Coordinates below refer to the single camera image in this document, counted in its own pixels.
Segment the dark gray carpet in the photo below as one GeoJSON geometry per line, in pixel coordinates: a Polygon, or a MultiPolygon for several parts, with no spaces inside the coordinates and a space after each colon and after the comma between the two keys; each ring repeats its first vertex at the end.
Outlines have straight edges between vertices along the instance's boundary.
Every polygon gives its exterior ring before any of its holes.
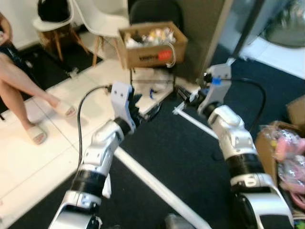
{"type": "MultiPolygon", "coordinates": [[[[286,121],[285,105],[305,92],[304,80],[258,62],[238,60],[232,66],[232,73],[235,79],[255,79],[267,90],[267,105],[260,124],[286,121]]],[[[157,117],[128,136],[122,147],[212,228],[235,228],[229,174],[218,143],[182,117],[172,114],[174,106],[180,102],[171,96],[166,98],[157,117]]],[[[251,85],[234,83],[225,102],[249,127],[259,109],[261,95],[251,85]]],[[[187,113],[199,119],[195,111],[187,110],[187,113]]],[[[105,228],[120,224],[123,229],[155,229],[168,213],[174,212],[117,159],[112,164],[111,178],[112,198],[102,202],[100,211],[105,228]]],[[[11,228],[47,228],[70,184],[71,178],[11,228]]]]}

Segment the red label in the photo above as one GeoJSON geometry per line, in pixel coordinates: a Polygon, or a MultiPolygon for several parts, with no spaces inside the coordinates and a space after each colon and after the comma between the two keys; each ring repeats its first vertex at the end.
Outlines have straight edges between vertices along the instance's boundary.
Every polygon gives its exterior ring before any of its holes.
{"type": "Polygon", "coordinates": [[[172,50],[161,51],[158,53],[159,61],[166,61],[172,57],[172,50]]]}

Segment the woman's foot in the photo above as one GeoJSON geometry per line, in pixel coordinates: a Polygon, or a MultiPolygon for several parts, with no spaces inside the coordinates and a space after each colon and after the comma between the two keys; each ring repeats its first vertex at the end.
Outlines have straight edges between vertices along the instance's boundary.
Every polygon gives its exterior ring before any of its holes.
{"type": "Polygon", "coordinates": [[[74,106],[68,104],[65,101],[56,98],[55,96],[49,94],[48,103],[50,104],[53,109],[65,118],[73,117],[76,114],[76,109],[74,106]]]}
{"type": "Polygon", "coordinates": [[[65,101],[59,101],[53,109],[65,118],[71,118],[76,115],[75,107],[65,101]]]}
{"type": "Polygon", "coordinates": [[[27,122],[22,124],[29,138],[37,145],[40,145],[47,138],[47,134],[39,126],[27,122]]]}

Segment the white slipper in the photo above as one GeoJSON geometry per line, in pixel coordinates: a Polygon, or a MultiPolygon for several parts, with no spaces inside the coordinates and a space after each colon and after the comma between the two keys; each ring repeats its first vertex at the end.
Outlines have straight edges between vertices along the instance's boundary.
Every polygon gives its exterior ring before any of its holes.
{"type": "Polygon", "coordinates": [[[65,101],[60,101],[54,110],[65,118],[71,118],[76,115],[76,109],[74,106],[68,104],[65,101]]]}
{"type": "Polygon", "coordinates": [[[28,129],[27,131],[28,136],[30,139],[37,145],[40,145],[41,143],[44,142],[47,138],[46,132],[42,130],[39,126],[35,125],[28,129]]]}

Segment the white pole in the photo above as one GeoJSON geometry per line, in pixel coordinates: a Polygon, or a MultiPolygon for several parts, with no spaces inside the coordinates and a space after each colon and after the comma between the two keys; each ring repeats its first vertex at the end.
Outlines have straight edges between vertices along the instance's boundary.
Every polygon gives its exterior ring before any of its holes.
{"type": "Polygon", "coordinates": [[[169,206],[177,211],[184,219],[197,229],[212,229],[196,212],[180,200],[171,190],[149,173],[143,166],[127,154],[122,148],[118,148],[114,155],[129,168],[140,180],[154,191],[169,206]]]}
{"type": "Polygon", "coordinates": [[[173,113],[181,115],[183,118],[190,121],[191,123],[193,123],[198,128],[202,129],[203,131],[205,131],[206,133],[208,133],[212,137],[218,139],[216,133],[212,129],[208,128],[206,125],[203,125],[201,122],[198,122],[196,119],[194,119],[193,117],[191,117],[190,115],[188,115],[184,111],[175,107],[174,110],[173,110],[173,113]]]}

